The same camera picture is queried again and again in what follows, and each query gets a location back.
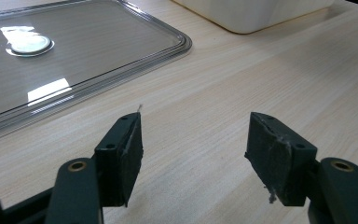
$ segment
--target round screw hole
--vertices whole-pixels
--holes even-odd
[[[340,171],[353,172],[353,167],[345,161],[331,161],[331,165]]]
[[[106,145],[106,148],[115,148],[115,147],[116,147],[115,144],[108,144],[108,145]]]
[[[305,148],[305,146],[302,145],[302,144],[296,144],[296,147],[298,147],[298,148]]]
[[[75,161],[74,163],[69,165],[68,170],[70,172],[77,172],[77,171],[84,170],[86,166],[87,164],[83,161]]]

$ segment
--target white round object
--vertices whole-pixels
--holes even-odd
[[[43,35],[30,35],[22,38],[20,41],[11,43],[11,49],[17,53],[35,53],[47,48],[51,40]]]

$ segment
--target gray tray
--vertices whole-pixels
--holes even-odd
[[[11,50],[43,35],[48,48]],[[69,1],[0,12],[0,135],[186,55],[191,39],[125,1]]]

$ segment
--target table surface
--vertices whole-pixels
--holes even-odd
[[[0,10],[52,2],[0,1]],[[193,49],[131,82],[0,138],[0,199],[53,186],[61,164],[90,157],[115,121],[142,109],[145,155],[129,207],[105,223],[308,223],[269,203],[243,154],[252,111],[315,145],[317,160],[358,164],[358,6],[235,35],[169,0],[132,0],[189,35]]]

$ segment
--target beige container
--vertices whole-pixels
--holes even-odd
[[[334,0],[173,0],[238,34],[291,20],[324,7]]]

